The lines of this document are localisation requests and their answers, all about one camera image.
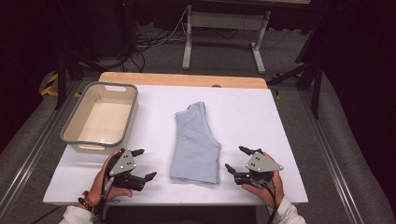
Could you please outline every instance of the gray cloth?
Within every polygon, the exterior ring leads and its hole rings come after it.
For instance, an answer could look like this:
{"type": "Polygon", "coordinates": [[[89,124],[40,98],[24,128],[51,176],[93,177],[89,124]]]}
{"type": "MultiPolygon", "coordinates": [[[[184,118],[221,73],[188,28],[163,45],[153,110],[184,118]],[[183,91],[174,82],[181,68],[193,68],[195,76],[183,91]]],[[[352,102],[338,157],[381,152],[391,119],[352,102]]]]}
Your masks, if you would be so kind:
{"type": "Polygon", "coordinates": [[[177,145],[170,176],[175,180],[219,183],[221,144],[210,131],[205,104],[198,102],[176,113],[177,145]]]}

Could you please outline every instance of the white sleeve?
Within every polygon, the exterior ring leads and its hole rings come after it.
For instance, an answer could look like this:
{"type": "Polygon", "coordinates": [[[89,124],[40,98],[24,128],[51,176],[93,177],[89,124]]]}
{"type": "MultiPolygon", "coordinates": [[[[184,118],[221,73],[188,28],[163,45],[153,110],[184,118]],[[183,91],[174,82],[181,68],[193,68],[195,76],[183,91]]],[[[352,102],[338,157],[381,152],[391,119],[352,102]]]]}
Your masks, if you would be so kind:
{"type": "Polygon", "coordinates": [[[59,224],[92,224],[93,214],[83,208],[67,206],[64,219],[59,224]]]}
{"type": "MultiPolygon", "coordinates": [[[[274,211],[274,209],[268,207],[270,214],[274,211]]],[[[288,198],[283,197],[282,202],[280,202],[279,207],[277,208],[275,217],[275,224],[305,224],[305,219],[302,216],[299,216],[297,213],[297,208],[291,204],[288,198]]]]}

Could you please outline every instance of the plastic bin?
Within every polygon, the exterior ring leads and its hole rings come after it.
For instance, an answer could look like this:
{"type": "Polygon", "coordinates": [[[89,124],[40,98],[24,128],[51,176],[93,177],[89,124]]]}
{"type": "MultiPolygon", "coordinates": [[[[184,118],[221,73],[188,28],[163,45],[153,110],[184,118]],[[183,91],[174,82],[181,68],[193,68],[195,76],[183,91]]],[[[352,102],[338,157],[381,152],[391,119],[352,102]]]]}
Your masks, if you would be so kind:
{"type": "Polygon", "coordinates": [[[127,148],[137,107],[136,86],[93,82],[82,93],[61,138],[78,152],[111,154],[127,148]]]}

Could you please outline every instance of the wooden tabletop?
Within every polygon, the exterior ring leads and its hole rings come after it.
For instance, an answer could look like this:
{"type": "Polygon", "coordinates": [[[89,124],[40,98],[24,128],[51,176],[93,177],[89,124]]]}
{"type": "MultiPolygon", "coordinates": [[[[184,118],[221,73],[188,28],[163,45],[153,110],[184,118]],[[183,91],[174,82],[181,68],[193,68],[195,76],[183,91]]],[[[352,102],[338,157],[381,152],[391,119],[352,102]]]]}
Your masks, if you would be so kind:
{"type": "Polygon", "coordinates": [[[265,80],[260,77],[219,77],[180,74],[105,72],[100,76],[99,81],[129,83],[135,85],[221,86],[225,88],[268,89],[265,80]]]}

